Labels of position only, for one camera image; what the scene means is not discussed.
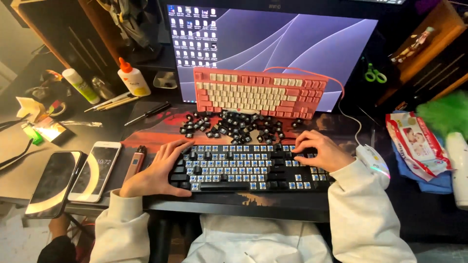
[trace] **screwdriver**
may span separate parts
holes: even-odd
[[[166,103],[164,103],[164,104],[161,105],[161,106],[156,106],[156,107],[152,108],[151,110],[145,112],[145,113],[144,113],[143,115],[141,115],[140,117],[138,117],[138,118],[136,118],[136,119],[134,119],[134,120],[132,120],[132,121],[129,121],[129,122],[125,123],[124,126],[128,126],[128,125],[130,125],[130,124],[132,124],[132,123],[135,123],[135,122],[137,122],[137,121],[139,121],[139,120],[141,120],[141,119],[143,119],[143,118],[148,118],[148,117],[154,116],[154,115],[160,113],[161,111],[163,111],[163,110],[169,108],[170,106],[171,106],[171,104],[170,104],[169,102],[166,102]]]

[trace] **green fluffy object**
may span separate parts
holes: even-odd
[[[451,132],[468,139],[468,95],[463,91],[451,93],[433,102],[419,105],[417,115],[436,133],[446,138]]]

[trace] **white container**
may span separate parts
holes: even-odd
[[[76,70],[69,68],[62,72],[62,76],[73,86],[78,92],[85,97],[89,103],[96,104],[101,98],[93,91],[93,89],[83,80]]]
[[[145,78],[141,74],[141,71],[132,68],[130,63],[125,62],[123,58],[119,58],[120,61],[120,70],[117,72],[119,77],[127,86],[128,90],[138,97],[148,96],[151,94],[151,90],[146,83]]]

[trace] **mechanical keyboard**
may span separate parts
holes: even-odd
[[[315,75],[193,69],[197,109],[312,119],[328,79]]]
[[[294,145],[195,145],[182,152],[169,173],[171,185],[192,192],[326,192],[335,181],[321,168],[303,166]]]

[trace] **phone screen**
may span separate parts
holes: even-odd
[[[28,217],[52,218],[60,213],[80,157],[80,152],[51,155],[26,209]]]
[[[71,191],[82,194],[78,199],[85,201],[89,195],[98,195],[101,192],[117,151],[117,148],[93,148]]]

